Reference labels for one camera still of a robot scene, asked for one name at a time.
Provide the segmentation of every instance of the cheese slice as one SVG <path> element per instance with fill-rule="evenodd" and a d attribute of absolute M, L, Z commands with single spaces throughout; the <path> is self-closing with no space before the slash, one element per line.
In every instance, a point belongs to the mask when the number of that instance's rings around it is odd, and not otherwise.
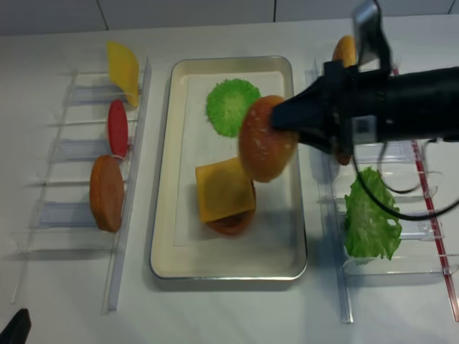
<path fill-rule="evenodd" d="M 107 42 L 110 80 L 124 91 L 126 100 L 138 105 L 138 61 L 132 51 L 122 44 Z"/>
<path fill-rule="evenodd" d="M 196 167 L 199 217 L 210 222 L 255 209 L 252 181 L 239 158 Z"/>

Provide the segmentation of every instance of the white table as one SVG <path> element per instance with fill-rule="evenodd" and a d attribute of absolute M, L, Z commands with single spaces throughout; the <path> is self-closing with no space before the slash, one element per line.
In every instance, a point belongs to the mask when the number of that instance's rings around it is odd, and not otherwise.
<path fill-rule="evenodd" d="M 389 18 L 384 28 L 402 72 L 459 65 L 459 16 Z M 309 263 L 284 291 L 174 291 L 154 282 L 147 264 L 150 202 L 158 123 L 166 111 L 168 79 L 182 59 L 282 55 L 290 60 L 295 92 L 319 54 L 331 55 L 351 33 L 348 20 L 228 27 L 146 29 L 0 38 L 0 328 L 19 306 L 29 308 L 28 343 L 456 343 L 445 284 L 360 287 L 353 292 L 353 325 L 341 324 L 336 274 L 323 243 L 318 205 L 306 197 Z M 10 305 L 20 262 L 8 233 L 27 227 L 39 194 L 27 184 L 44 168 L 53 130 L 51 112 L 62 100 L 72 65 L 98 68 L 85 58 L 107 39 L 148 55 L 153 80 L 143 139 L 118 311 L 102 316 L 108 259 L 104 256 L 30 262 L 20 305 Z M 305 195 L 317 193 L 301 148 Z M 429 150 L 430 166 L 445 174 L 434 202 L 459 196 L 459 145 Z M 442 218 L 448 252 L 459 252 L 459 211 Z"/>

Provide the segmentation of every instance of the tomato slice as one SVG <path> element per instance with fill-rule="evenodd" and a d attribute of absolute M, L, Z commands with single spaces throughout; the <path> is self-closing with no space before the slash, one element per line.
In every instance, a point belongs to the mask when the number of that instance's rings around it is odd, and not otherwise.
<path fill-rule="evenodd" d="M 124 158 L 128 152 L 128 118 L 119 99 L 110 104 L 107 128 L 112 154 Z"/>

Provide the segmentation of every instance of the black cable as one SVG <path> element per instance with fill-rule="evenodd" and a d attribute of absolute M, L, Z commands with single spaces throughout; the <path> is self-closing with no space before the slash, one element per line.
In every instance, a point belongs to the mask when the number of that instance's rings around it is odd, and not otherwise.
<path fill-rule="evenodd" d="M 387 142 L 384 142 L 383 145 L 382 145 L 381 151 L 379 152 L 378 165 L 377 165 L 377 168 L 378 168 L 379 174 L 381 175 L 381 180 L 382 180 L 382 183 L 384 184 L 384 186 L 386 186 L 386 188 L 388 188 L 390 191 L 395 192 L 396 194 L 400 194 L 400 195 L 409 194 L 409 193 L 411 193 L 413 191 L 416 191 L 418 188 L 420 188 L 421 187 L 420 183 L 417 184 L 413 188 L 407 188 L 405 190 L 397 190 L 397 189 L 392 188 L 391 186 L 386 184 L 386 182 L 384 181 L 384 177 L 383 177 L 384 174 L 382 173 L 382 159 L 384 158 L 384 154 L 386 153 L 386 149 L 387 149 Z"/>
<path fill-rule="evenodd" d="M 427 150 L 427 146 L 430 144 L 430 143 L 436 143 L 438 141 L 437 138 L 433 138 L 433 139 L 430 139 L 426 142 L 424 142 L 424 144 L 422 145 L 422 148 L 421 148 L 421 159 L 422 161 L 424 162 L 424 165 L 425 165 L 425 170 L 428 171 L 429 168 L 427 167 L 427 159 L 425 158 L 426 154 L 426 150 Z M 381 179 L 382 179 L 382 183 L 386 186 L 386 188 L 388 188 L 390 191 L 392 192 L 395 192 L 396 194 L 399 194 L 399 195 L 405 195 L 405 194 L 409 194 L 413 191 L 416 191 L 417 189 L 421 188 L 421 184 L 417 184 L 416 186 L 412 187 L 412 188 L 407 188 L 405 190 L 397 190 L 395 188 L 392 188 L 391 186 L 387 185 L 386 182 L 384 181 L 384 177 L 383 177 L 383 173 L 382 173 L 382 160 L 384 158 L 384 154 L 386 153 L 386 149 L 387 149 L 387 142 L 384 142 L 383 143 L 383 146 L 379 152 L 379 157 L 378 157 L 378 165 L 377 165 L 377 168 L 378 168 L 378 171 L 380 172 L 381 174 Z"/>
<path fill-rule="evenodd" d="M 402 220 L 407 220 L 407 221 L 424 221 L 424 220 L 430 220 L 434 219 L 435 217 L 442 216 L 443 214 L 448 213 L 449 211 L 453 210 L 456 206 L 459 206 L 459 199 L 457 199 L 454 203 L 450 204 L 449 206 L 439 210 L 439 211 L 434 211 L 429 214 L 425 215 L 406 215 L 399 213 L 398 211 L 395 211 L 392 208 L 389 208 L 385 204 L 383 204 L 379 199 L 376 198 L 376 196 L 369 190 L 368 186 L 364 182 L 363 177 L 361 176 L 361 173 L 359 171 L 359 168 L 357 167 L 357 161 L 355 158 L 355 155 L 352 156 L 352 163 L 354 164 L 354 169 L 356 170 L 357 174 L 357 180 L 359 181 L 361 187 L 365 190 L 365 193 L 368 195 L 368 197 L 382 210 L 387 212 L 389 215 L 392 215 L 394 217 L 397 217 Z"/>

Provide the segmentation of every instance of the sesame bun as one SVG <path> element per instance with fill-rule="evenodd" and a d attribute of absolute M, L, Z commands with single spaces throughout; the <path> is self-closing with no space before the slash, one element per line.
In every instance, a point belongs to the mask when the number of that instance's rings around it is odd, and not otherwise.
<path fill-rule="evenodd" d="M 345 68 L 356 64 L 356 42 L 354 38 L 347 34 L 343 36 L 333 52 L 333 61 L 342 60 Z"/>
<path fill-rule="evenodd" d="M 298 134 L 271 127 L 273 108 L 284 99 L 261 97 L 247 111 L 239 133 L 239 156 L 249 178 L 267 183 L 278 177 L 298 147 Z"/>

